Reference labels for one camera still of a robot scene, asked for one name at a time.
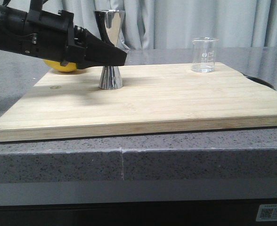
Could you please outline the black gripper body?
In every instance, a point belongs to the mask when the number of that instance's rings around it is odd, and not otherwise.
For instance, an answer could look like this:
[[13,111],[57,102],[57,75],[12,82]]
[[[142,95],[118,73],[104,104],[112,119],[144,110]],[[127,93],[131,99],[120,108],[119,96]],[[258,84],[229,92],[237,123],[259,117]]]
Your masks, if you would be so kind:
[[50,13],[43,4],[32,0],[28,12],[0,4],[0,50],[86,68],[85,30],[74,25],[73,13]]

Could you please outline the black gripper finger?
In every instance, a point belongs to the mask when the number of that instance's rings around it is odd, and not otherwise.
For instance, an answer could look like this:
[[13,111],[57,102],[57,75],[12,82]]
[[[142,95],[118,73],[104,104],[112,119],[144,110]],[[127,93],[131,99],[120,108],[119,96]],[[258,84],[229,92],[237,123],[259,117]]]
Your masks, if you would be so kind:
[[94,66],[123,66],[125,64],[126,52],[115,47],[113,44],[105,43],[87,29],[84,31],[86,52],[83,69]]

